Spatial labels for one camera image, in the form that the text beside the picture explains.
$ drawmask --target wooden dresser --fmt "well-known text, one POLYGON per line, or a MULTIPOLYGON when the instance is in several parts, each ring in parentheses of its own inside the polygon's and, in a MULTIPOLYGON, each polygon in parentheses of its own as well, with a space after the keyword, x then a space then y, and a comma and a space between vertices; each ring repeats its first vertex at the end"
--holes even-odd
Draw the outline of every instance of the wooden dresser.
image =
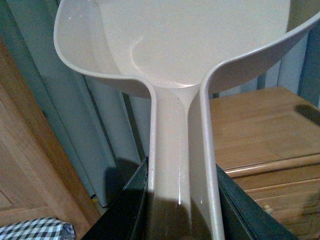
POLYGON ((301 240, 320 235, 320 112, 283 87, 210 101, 217 164, 301 240))

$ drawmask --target checkered cloth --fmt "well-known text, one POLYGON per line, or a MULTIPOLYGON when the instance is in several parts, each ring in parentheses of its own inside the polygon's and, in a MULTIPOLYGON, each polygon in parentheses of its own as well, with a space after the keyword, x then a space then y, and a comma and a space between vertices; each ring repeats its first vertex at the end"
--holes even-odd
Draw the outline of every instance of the checkered cloth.
POLYGON ((42 217, 0 227, 0 240, 75 240, 71 224, 42 217))

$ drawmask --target wooden surface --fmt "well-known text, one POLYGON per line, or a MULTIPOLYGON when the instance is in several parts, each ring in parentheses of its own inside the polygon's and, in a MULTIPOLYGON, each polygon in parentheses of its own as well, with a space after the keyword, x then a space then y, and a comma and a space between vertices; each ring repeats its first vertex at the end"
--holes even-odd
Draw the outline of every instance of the wooden surface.
POLYGON ((99 219, 96 207, 1 41, 0 158, 0 225, 58 217, 73 224, 79 239, 99 219))
POLYGON ((320 153, 319 125, 303 115, 314 108, 282 87, 215 98, 210 107, 224 170, 320 153))
POLYGON ((299 239, 319 237, 319 110, 283 87, 210 108, 217 164, 299 239))

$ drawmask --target wooden cabinet door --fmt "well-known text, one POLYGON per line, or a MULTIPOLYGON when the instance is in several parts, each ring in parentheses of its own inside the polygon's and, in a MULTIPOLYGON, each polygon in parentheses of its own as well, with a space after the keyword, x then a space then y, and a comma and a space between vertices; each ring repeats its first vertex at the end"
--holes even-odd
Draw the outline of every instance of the wooden cabinet door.
POLYGON ((0 39, 0 226, 40 217, 80 239, 100 215, 0 39))

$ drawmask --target drawer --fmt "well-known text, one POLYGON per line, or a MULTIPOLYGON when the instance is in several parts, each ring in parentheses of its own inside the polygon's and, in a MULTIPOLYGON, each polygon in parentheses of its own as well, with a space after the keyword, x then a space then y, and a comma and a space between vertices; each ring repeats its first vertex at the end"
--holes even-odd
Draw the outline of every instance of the drawer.
POLYGON ((320 179, 286 183, 247 190, 246 193, 263 209, 276 213, 292 209, 318 212, 320 179))
POLYGON ((308 235, 320 234, 320 216, 318 214, 306 214, 288 218, 277 219, 286 229, 298 238, 304 239, 308 235))
POLYGON ((235 177, 233 180, 244 190, 287 184, 320 178, 320 164, 281 169, 261 174, 235 177))

